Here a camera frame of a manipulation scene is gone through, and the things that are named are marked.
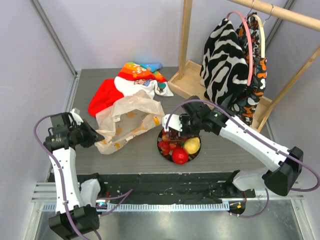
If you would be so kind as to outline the fake yellow lemon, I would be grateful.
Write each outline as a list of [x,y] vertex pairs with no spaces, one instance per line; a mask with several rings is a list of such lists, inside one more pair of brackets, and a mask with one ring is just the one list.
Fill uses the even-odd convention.
[[201,147],[201,142],[199,137],[193,137],[188,139],[184,145],[183,148],[184,150],[189,154],[195,154]]

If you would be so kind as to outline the fake dark grape bunch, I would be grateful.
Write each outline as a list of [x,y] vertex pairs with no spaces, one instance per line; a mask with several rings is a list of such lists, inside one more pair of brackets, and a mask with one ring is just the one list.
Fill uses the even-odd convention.
[[178,141],[182,140],[182,137],[180,136],[180,132],[179,131],[170,131],[168,133],[168,137],[169,137],[171,142],[178,142]]

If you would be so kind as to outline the fake red apple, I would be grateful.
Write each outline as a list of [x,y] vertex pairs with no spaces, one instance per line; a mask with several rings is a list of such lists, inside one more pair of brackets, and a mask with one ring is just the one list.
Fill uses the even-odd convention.
[[171,154],[171,158],[174,163],[178,165],[184,165],[189,160],[189,155],[182,147],[176,147]]

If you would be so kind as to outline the translucent plastic bag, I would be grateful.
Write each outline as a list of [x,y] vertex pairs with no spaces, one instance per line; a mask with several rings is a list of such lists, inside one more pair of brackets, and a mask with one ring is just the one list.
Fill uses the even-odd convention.
[[101,154],[111,155],[134,137],[160,126],[164,116],[161,103],[145,91],[125,96],[96,114],[97,132],[104,139],[95,146]]

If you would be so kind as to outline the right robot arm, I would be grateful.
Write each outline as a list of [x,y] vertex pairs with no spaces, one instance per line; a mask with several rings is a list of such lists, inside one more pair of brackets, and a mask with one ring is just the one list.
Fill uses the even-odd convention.
[[239,171],[225,186],[230,197],[236,198],[254,185],[266,187],[279,196],[288,195],[303,168],[304,152],[299,147],[282,146],[253,130],[230,110],[220,105],[210,108],[197,96],[190,97],[182,108],[185,113],[178,116],[179,132],[214,133],[242,147],[266,167],[261,171]]

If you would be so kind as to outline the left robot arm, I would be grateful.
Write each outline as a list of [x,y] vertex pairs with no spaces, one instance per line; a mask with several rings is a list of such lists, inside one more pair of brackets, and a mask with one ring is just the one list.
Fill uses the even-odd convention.
[[50,116],[52,127],[48,129],[43,146],[52,164],[55,187],[55,216],[48,220],[50,229],[64,240],[72,240],[99,229],[96,200],[107,192],[98,173],[91,174],[82,182],[76,174],[76,146],[89,148],[103,140],[79,111]]

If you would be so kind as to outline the black rimmed beige plate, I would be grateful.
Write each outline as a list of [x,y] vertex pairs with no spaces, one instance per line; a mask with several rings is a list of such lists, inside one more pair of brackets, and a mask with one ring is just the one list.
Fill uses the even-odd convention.
[[182,134],[173,129],[170,131],[162,129],[156,142],[160,155],[177,165],[184,165],[194,160],[202,146],[200,136]]

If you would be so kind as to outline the wooden clothes rack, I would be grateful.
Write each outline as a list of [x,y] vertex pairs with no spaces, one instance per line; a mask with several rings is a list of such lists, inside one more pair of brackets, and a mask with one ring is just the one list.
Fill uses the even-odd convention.
[[[261,0],[235,0],[234,3],[315,31],[320,30],[319,19],[291,11],[288,8],[274,6]],[[185,99],[193,95],[196,95],[199,98],[203,99],[205,87],[201,85],[201,66],[191,60],[186,60],[192,4],[193,2],[191,0],[185,0],[183,2],[179,68],[177,73],[175,73],[173,77],[168,81],[168,85],[174,93]],[[275,106],[282,100],[285,94],[292,88],[292,86],[312,65],[312,63],[318,58],[319,55],[320,48],[317,47],[274,100],[271,100],[267,97],[262,97],[253,118],[253,129],[258,132],[263,129],[265,123],[268,120],[268,117],[270,116]]]

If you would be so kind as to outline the black orange patterned garment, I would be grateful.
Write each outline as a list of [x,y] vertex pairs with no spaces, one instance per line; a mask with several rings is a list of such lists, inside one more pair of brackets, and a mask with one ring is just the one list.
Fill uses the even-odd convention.
[[266,89],[267,79],[267,58],[261,57],[259,25],[252,14],[258,15],[257,12],[249,13],[235,31],[248,64],[251,80],[236,102],[229,107],[248,126],[253,123],[258,103]]

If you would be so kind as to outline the black white zebra garment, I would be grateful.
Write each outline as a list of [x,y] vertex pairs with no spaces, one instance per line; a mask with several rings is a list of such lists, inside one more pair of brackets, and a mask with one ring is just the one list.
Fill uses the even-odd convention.
[[203,50],[200,77],[204,97],[230,107],[247,87],[249,67],[232,22],[224,18],[210,33]]

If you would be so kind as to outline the colourful rainbow cartoon shirt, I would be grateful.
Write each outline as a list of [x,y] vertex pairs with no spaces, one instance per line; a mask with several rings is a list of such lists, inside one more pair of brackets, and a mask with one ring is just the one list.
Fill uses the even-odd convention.
[[161,63],[134,63],[127,62],[112,79],[105,79],[95,95],[92,97],[88,113],[95,117],[100,111],[112,106],[117,100],[132,96],[140,90],[145,91],[151,98],[155,95],[172,97],[168,81],[159,72]]

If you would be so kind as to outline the cream hanger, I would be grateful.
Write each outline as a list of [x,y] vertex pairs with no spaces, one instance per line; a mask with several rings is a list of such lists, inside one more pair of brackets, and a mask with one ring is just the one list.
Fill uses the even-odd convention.
[[266,38],[265,38],[265,31],[264,31],[264,24],[262,23],[260,17],[253,13],[252,17],[255,18],[255,20],[258,23],[258,27],[259,27],[259,33],[260,33],[260,55],[262,58],[265,58],[265,54],[266,54]]

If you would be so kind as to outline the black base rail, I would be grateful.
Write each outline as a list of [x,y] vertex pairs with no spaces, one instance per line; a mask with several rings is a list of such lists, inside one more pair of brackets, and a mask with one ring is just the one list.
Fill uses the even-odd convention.
[[125,204],[218,204],[223,199],[255,198],[253,189],[238,190],[233,172],[101,174],[101,197],[129,196]]

